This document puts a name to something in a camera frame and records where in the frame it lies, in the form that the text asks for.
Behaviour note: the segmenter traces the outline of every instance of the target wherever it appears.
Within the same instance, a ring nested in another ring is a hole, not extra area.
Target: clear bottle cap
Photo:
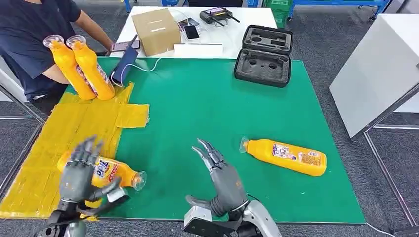
[[[43,39],[43,44],[47,48],[53,48],[54,43],[64,43],[64,38],[61,35],[50,35]]]
[[[245,153],[248,150],[249,139],[247,137],[242,137],[242,141],[240,142],[239,152]]]
[[[137,191],[140,191],[144,187],[146,182],[147,182],[147,173],[145,171],[136,173],[136,175],[132,178],[132,186]]]
[[[76,43],[80,43],[81,45],[86,44],[86,38],[81,35],[75,35],[71,36],[67,39],[67,46],[71,49],[74,49],[76,47]]]

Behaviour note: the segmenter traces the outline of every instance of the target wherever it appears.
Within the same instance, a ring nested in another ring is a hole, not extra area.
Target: green mat
[[[110,72],[119,59],[100,58]],[[156,59],[137,59],[152,68]],[[196,138],[211,142],[233,164],[248,193],[276,222],[364,223],[310,79],[292,62],[290,83],[276,88],[237,80],[235,60],[162,59],[154,72],[132,68],[130,103],[150,104],[146,128],[124,129],[116,158],[145,170],[143,190],[102,217],[183,220],[186,194],[211,199],[215,188]],[[267,138],[324,152],[328,167],[312,177],[239,153],[240,139]]]

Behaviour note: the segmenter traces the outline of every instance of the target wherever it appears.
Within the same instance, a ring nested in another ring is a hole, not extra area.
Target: cardboard box
[[[174,50],[181,43],[177,22],[167,8],[132,16],[147,56]]]

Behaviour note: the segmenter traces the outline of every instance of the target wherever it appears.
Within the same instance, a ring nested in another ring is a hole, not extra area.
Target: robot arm
[[[198,139],[205,153],[192,147],[203,160],[214,183],[217,195],[211,201],[199,200],[191,195],[186,201],[191,209],[185,215],[183,230],[205,237],[281,237],[277,225],[266,208],[257,200],[249,201],[237,170],[209,142]],[[228,214],[227,222],[213,222]]]
[[[37,231],[34,236],[84,237],[86,226],[82,220],[102,213],[129,198],[124,189],[119,187],[120,177],[102,188],[91,184],[94,164],[102,146],[102,143],[99,143],[93,148],[95,138],[93,136],[86,139],[72,153],[61,176],[61,200],[58,208],[48,219],[48,225]],[[86,200],[97,201],[104,195],[107,195],[108,202],[99,208],[89,208],[84,204]]]

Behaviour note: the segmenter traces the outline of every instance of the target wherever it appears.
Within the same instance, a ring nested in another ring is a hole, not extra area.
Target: foam case insert
[[[240,80],[284,87],[290,80],[293,33],[250,25],[243,35],[234,76]]]
[[[290,58],[253,49],[240,50],[234,76],[240,80],[284,87],[290,80]]]
[[[293,33],[284,29],[250,25],[243,36],[242,48],[289,55],[293,46]]]

